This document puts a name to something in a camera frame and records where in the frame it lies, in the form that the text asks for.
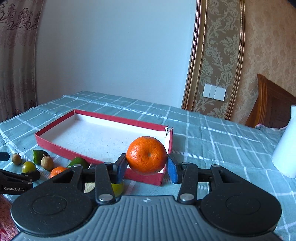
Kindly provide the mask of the large orange tangerine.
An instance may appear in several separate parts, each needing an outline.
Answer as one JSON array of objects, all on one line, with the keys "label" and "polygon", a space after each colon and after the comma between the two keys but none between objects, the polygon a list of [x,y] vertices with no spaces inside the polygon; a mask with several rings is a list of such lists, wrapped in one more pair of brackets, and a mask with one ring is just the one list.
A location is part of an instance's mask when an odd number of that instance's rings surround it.
[{"label": "large orange tangerine", "polygon": [[127,149],[129,167],[143,175],[159,173],[166,165],[167,151],[164,145],[153,137],[139,137]]}]

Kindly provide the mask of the small brown longan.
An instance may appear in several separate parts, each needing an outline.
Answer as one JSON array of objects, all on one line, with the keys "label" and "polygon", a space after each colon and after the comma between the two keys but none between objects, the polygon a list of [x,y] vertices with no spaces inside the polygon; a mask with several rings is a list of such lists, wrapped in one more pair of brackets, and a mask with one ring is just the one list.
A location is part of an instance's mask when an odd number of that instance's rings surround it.
[{"label": "small brown longan", "polygon": [[20,154],[14,153],[11,157],[11,161],[13,164],[18,166],[22,163],[22,158],[21,158]]}]

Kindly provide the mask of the yellow green round fruit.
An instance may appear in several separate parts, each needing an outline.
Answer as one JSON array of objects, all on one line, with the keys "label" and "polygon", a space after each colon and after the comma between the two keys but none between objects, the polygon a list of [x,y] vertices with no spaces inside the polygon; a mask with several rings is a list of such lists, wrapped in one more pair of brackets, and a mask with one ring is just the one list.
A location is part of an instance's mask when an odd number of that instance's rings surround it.
[{"label": "yellow green round fruit", "polygon": [[22,173],[35,172],[37,170],[36,165],[31,161],[26,161],[22,166]]}]

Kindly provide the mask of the green fruit piece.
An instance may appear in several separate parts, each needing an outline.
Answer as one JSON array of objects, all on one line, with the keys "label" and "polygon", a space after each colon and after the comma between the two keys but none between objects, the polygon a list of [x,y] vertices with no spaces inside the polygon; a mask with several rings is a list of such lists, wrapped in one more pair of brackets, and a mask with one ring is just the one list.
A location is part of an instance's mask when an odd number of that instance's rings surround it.
[{"label": "green fruit piece", "polygon": [[74,165],[81,165],[84,169],[89,168],[89,163],[82,157],[75,157],[68,165],[67,168],[71,168]]}]

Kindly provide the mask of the green lime wedge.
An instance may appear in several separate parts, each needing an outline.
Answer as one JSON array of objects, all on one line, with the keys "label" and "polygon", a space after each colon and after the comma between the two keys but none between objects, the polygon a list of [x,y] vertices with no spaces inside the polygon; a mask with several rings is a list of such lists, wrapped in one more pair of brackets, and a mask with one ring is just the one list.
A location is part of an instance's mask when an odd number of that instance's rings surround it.
[{"label": "green lime wedge", "polygon": [[44,150],[33,150],[33,163],[41,164],[41,160],[44,156],[48,156],[49,154]]}]

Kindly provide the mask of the red shallow cardboard box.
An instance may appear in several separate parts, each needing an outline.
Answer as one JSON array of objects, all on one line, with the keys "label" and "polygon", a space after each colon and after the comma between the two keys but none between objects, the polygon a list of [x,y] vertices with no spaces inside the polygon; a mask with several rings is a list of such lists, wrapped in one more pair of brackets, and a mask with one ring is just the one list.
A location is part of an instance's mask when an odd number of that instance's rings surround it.
[{"label": "red shallow cardboard box", "polygon": [[168,126],[74,109],[36,132],[37,144],[61,157],[88,163],[114,163],[138,137],[159,140],[168,153],[173,130]]}]

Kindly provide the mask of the green plaid tablecloth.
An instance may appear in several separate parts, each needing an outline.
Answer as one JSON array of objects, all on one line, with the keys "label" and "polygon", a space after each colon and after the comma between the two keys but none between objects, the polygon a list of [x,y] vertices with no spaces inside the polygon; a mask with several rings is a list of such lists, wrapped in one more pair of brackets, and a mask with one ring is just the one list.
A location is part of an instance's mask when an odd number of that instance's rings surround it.
[{"label": "green plaid tablecloth", "polygon": [[275,196],[282,207],[276,234],[295,240],[295,180],[272,164],[283,131],[250,128],[168,105],[82,91],[41,104],[1,122],[1,151],[32,159],[35,133],[73,109],[146,121],[173,128],[172,152],[200,168],[219,164]]}]

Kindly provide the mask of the small orange tangerine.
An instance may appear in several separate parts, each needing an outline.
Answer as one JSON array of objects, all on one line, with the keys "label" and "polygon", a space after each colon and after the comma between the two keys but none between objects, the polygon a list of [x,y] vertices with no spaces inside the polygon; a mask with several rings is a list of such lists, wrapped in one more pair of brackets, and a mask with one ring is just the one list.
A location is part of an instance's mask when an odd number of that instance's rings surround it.
[{"label": "small orange tangerine", "polygon": [[62,166],[58,166],[56,168],[54,168],[51,173],[50,173],[50,176],[49,178],[53,178],[54,176],[62,173],[63,171],[67,170],[68,168],[65,168],[65,167],[62,167]]}]

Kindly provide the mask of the white electric kettle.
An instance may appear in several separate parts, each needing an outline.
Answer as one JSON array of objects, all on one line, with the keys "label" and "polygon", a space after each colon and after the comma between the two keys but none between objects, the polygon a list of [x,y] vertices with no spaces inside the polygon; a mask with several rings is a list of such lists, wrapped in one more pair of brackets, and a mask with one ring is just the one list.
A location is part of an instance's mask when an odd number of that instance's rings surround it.
[{"label": "white electric kettle", "polygon": [[296,118],[295,105],[291,106],[290,121],[271,158],[275,168],[288,178],[296,173]]}]

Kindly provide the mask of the brown wooden headboard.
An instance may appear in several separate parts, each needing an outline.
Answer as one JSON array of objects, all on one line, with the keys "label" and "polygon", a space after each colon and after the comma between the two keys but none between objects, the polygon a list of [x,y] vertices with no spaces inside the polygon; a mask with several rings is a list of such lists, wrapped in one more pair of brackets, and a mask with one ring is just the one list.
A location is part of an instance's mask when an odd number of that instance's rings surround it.
[{"label": "brown wooden headboard", "polygon": [[245,123],[248,127],[262,124],[269,128],[283,128],[290,121],[295,96],[258,74],[258,97]]}]

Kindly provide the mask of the gold framed wallpaper panel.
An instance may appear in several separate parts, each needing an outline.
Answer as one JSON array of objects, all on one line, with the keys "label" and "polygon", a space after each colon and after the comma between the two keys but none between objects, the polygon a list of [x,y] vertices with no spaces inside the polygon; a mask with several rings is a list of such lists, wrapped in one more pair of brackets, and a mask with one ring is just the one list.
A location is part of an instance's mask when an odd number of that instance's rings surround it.
[{"label": "gold framed wallpaper panel", "polygon": [[[245,2],[194,3],[193,40],[182,109],[229,120],[243,62]],[[203,97],[205,84],[225,88],[225,100]]]}]

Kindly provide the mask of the patterned brown curtain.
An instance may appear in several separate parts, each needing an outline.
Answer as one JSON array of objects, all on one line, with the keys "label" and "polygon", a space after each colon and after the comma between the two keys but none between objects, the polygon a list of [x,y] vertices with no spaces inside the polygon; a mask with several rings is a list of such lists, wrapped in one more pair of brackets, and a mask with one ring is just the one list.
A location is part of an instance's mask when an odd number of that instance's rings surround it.
[{"label": "patterned brown curtain", "polygon": [[1,121],[37,104],[35,52],[43,1],[1,1]]}]

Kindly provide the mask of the white wall switch panel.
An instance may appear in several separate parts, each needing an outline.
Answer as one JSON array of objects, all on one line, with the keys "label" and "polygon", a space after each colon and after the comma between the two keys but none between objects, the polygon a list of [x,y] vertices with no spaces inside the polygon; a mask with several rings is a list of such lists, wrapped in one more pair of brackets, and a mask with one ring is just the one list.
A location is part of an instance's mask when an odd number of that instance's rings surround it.
[{"label": "white wall switch panel", "polygon": [[219,101],[224,101],[225,95],[226,95],[225,88],[217,87],[217,86],[210,85],[210,84],[204,85],[204,90],[203,90],[203,94],[202,94],[203,97],[214,99],[214,100],[219,100]]}]

